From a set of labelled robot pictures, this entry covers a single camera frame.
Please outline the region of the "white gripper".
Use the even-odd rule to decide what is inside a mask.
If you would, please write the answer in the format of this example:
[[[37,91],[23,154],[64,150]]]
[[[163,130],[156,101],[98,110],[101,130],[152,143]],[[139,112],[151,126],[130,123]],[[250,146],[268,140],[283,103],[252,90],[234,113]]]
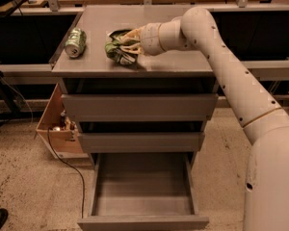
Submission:
[[[157,56],[165,53],[160,40],[161,23],[148,23],[142,29],[137,28],[126,33],[121,41],[127,43],[130,41],[140,42],[140,45],[124,45],[123,51],[135,55],[143,54],[144,52],[150,56]]]

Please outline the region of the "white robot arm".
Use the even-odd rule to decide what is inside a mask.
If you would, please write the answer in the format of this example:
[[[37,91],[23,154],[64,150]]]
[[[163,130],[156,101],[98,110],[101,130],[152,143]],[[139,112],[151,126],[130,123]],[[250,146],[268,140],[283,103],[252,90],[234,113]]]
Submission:
[[[289,231],[289,115],[223,42],[210,12],[194,7],[120,38],[125,52],[200,51],[251,143],[243,231]]]

